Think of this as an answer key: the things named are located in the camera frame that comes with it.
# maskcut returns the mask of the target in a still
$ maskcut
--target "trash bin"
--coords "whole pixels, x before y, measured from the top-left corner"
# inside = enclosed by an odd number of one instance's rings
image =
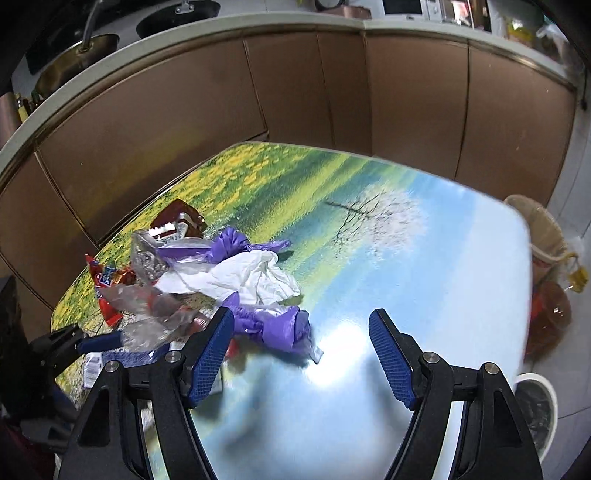
[[[548,379],[534,373],[518,375],[513,390],[542,462],[558,425],[556,392]]]
[[[537,285],[554,265],[572,254],[560,226],[541,204],[523,195],[509,195],[505,203],[516,209],[530,228],[532,281]]]

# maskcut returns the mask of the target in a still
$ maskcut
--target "brown cabinet door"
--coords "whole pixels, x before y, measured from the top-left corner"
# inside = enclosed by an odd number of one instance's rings
[[[456,180],[546,205],[569,142],[575,97],[535,70],[470,48],[466,133]]]
[[[365,45],[359,34],[318,33],[335,148],[371,155],[371,110]]]
[[[246,47],[270,140],[333,148],[316,33],[251,37]]]
[[[367,37],[374,155],[453,179],[466,114],[468,49]]]
[[[84,254],[96,253],[34,155],[0,195],[0,250],[52,307],[84,269]]]
[[[198,48],[116,84],[40,146],[97,241],[158,189],[265,131],[241,40]]]
[[[6,262],[0,258],[0,277],[13,275]],[[21,324],[27,340],[31,342],[35,338],[49,333],[51,328],[51,309],[27,287],[18,277],[17,299],[21,306]]]

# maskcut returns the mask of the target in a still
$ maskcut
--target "table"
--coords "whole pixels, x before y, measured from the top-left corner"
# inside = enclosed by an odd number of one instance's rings
[[[289,238],[280,266],[324,357],[318,365],[247,349],[242,372],[192,412],[220,480],[384,478],[410,412],[389,389],[368,335],[383,307],[400,331],[448,363],[496,362],[518,373],[528,326],[529,236],[511,208],[454,182],[375,158],[293,145],[236,145],[148,205],[98,255],[128,261],[130,234],[175,198],[209,235],[226,225],[252,242]],[[87,271],[65,293],[52,328],[104,330]],[[80,362],[59,379],[80,388]],[[459,431],[454,405],[434,478],[446,479]],[[166,473],[152,435],[155,478]]]

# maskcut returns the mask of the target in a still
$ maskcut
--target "wicker basket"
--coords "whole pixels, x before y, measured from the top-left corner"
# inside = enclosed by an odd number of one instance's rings
[[[537,285],[554,265],[572,254],[558,223],[541,204],[523,195],[509,195],[505,203],[517,210],[530,228],[532,280]]]

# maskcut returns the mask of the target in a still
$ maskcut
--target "clear plastic wrapper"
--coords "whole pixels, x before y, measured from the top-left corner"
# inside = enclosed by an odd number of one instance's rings
[[[162,245],[147,230],[131,234],[131,267],[144,285],[153,285],[168,270],[167,263],[158,255]]]
[[[314,363],[324,354],[312,341],[308,312],[297,306],[241,305],[238,293],[230,295],[222,306],[234,314],[234,333],[248,335],[272,349],[309,356]]]
[[[151,286],[115,285],[102,288],[100,293],[114,308],[135,313],[136,321],[121,329],[121,344],[128,352],[156,350],[175,338],[203,330],[209,322],[199,311]]]
[[[535,35],[538,38],[548,37],[554,42],[562,64],[572,73],[581,74],[584,71],[584,64],[581,57],[569,43],[569,39],[562,33],[562,30],[554,23],[548,20]]]

